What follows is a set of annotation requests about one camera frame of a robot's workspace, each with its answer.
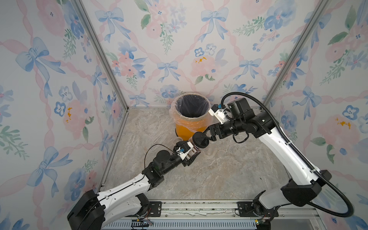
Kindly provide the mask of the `labelled flower tea jar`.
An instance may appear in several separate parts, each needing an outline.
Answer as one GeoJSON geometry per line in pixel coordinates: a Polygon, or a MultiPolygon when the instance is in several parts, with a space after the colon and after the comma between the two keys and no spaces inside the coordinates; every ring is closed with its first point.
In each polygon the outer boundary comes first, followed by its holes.
{"type": "Polygon", "coordinates": [[[188,157],[194,158],[201,153],[202,149],[200,147],[197,147],[192,142],[189,142],[188,145],[190,146],[190,151],[188,152],[188,155],[187,155],[188,157]]]}

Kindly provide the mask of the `white-lidded flower tea jar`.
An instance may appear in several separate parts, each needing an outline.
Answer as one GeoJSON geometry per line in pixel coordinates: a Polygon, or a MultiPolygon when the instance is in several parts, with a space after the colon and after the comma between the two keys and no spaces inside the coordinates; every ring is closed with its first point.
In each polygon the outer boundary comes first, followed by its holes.
{"type": "Polygon", "coordinates": [[[180,138],[180,137],[176,137],[176,138],[173,140],[173,143],[174,143],[174,145],[178,145],[178,143],[179,143],[179,142],[181,142],[181,141],[183,141],[183,139],[182,139],[182,138],[180,138]]]}

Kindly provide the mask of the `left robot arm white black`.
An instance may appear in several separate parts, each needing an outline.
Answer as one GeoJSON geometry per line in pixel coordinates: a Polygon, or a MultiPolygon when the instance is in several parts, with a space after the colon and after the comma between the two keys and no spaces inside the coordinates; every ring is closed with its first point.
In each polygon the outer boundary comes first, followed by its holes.
{"type": "Polygon", "coordinates": [[[164,175],[179,165],[189,166],[201,152],[188,153],[167,150],[157,153],[153,161],[135,178],[115,188],[99,193],[84,193],[67,215],[73,230],[100,230],[120,218],[145,216],[149,200],[145,193],[164,181],[164,175]]]}

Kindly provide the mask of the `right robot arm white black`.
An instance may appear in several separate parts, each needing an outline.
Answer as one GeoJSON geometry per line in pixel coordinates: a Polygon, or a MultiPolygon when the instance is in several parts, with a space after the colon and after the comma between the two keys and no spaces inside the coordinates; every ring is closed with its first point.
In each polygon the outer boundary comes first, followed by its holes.
{"type": "Polygon", "coordinates": [[[291,141],[285,140],[284,131],[277,129],[269,113],[255,114],[245,98],[233,101],[228,107],[224,109],[215,104],[209,110],[209,114],[218,120],[207,129],[211,140],[235,137],[243,132],[252,134],[274,153],[290,174],[286,185],[260,192],[252,202],[251,211],[257,216],[272,215],[277,207],[283,205],[303,207],[311,203],[325,182],[294,151],[291,141]]]}

